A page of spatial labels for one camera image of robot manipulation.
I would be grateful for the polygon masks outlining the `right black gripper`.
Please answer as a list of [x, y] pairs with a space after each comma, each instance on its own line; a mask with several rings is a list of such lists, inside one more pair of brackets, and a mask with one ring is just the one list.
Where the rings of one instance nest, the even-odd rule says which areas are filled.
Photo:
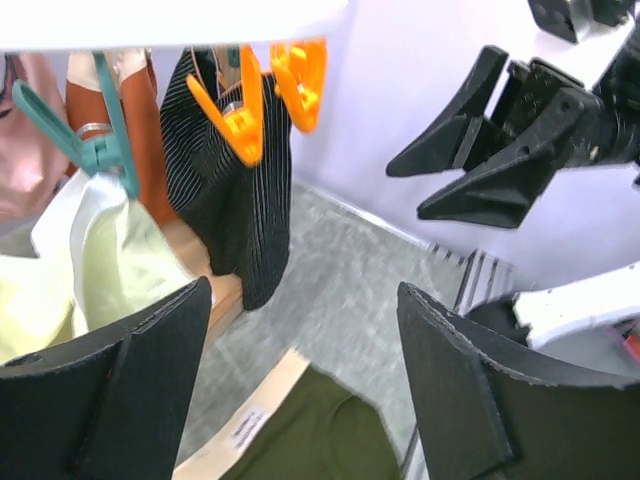
[[630, 89], [596, 92], [539, 60], [508, 61], [484, 46], [437, 118], [387, 165], [389, 177], [452, 169], [469, 123], [484, 115], [503, 69], [507, 85], [489, 117], [487, 161], [417, 208], [421, 220], [450, 220], [517, 229], [555, 173], [639, 159], [639, 107]]

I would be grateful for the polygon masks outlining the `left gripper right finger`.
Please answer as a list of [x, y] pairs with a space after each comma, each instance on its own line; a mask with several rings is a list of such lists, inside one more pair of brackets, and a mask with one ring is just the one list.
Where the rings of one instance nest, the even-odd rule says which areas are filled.
[[635, 479], [639, 383], [538, 353], [397, 290], [404, 361], [433, 479]]

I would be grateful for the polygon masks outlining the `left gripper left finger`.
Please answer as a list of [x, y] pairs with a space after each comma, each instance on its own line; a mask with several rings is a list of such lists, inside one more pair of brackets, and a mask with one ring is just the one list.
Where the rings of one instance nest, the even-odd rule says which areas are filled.
[[207, 335], [201, 277], [1, 368], [4, 479], [169, 479]]

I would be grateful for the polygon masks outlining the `olive green underwear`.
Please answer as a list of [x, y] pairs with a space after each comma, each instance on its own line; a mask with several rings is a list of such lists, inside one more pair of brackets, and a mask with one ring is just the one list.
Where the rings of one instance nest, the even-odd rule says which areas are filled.
[[173, 476], [392, 480], [403, 473], [378, 410], [289, 350]]

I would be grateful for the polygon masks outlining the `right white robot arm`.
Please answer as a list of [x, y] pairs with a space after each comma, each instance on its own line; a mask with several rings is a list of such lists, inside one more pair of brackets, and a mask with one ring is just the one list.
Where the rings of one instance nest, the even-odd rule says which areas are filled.
[[[639, 37], [632, 34], [593, 86], [543, 59], [522, 63], [484, 46], [446, 107], [386, 173], [461, 170], [418, 206], [418, 217], [516, 229], [559, 170], [638, 159]], [[639, 322], [639, 267], [480, 300], [468, 315], [533, 349], [604, 326], [629, 341]]]

